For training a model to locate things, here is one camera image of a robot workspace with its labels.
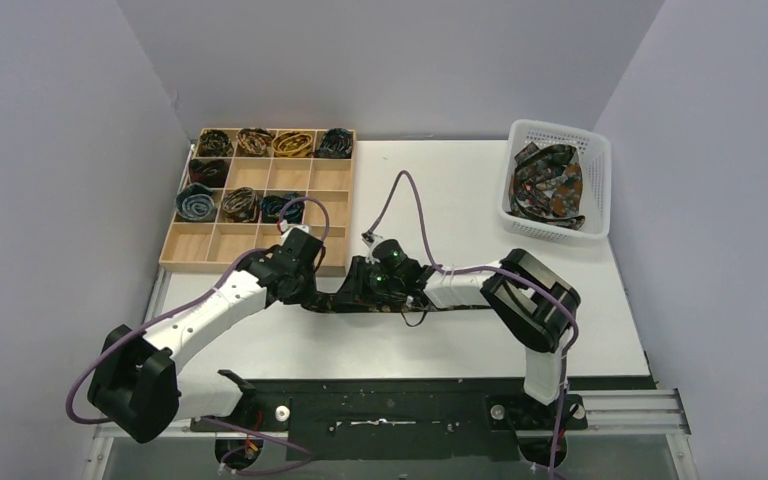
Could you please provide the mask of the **black gold floral tie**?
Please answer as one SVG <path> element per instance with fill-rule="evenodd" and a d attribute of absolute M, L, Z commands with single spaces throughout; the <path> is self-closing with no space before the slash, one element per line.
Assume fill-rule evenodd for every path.
<path fill-rule="evenodd" d="M 336 293 L 318 293 L 311 301 L 301 304 L 305 310 L 322 314 L 349 313 L 416 313 L 416 312 L 449 312 L 463 310 L 488 310 L 487 305 L 455 305 L 436 307 L 425 300 L 406 300 L 383 304 L 367 304 L 358 302 L 338 302 Z"/>

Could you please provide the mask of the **wooden compartment tray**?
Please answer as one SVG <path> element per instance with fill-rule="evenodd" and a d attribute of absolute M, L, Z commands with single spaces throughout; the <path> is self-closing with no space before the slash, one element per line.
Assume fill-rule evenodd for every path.
<path fill-rule="evenodd" d="M 238 255 L 307 225 L 325 238 L 322 276 L 348 266 L 356 133 L 347 128 L 213 127 L 191 147 L 159 264 L 219 273 Z"/>

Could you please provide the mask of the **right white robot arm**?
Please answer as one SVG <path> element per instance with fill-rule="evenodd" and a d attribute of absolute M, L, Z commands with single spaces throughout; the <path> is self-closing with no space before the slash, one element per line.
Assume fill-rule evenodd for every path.
<path fill-rule="evenodd" d="M 549 405 L 566 383 L 566 354 L 577 338 L 580 303 L 571 285 L 523 249 L 495 263 L 446 268 L 422 264 L 387 239 L 353 257 L 325 308 L 334 313 L 490 309 L 525 349 L 525 394 Z"/>

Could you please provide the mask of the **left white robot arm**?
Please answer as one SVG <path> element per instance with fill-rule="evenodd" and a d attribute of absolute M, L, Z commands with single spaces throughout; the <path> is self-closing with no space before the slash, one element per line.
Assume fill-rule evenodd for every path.
<path fill-rule="evenodd" d="M 215 416 L 231 429 L 252 423 L 251 385 L 228 369 L 190 375 L 185 366 L 241 320 L 317 292 L 323 241 L 294 227 L 279 244 L 235 260 L 198 299 L 136 329 L 111 331 L 91 369 L 87 399 L 133 440 L 149 442 L 177 420 Z"/>

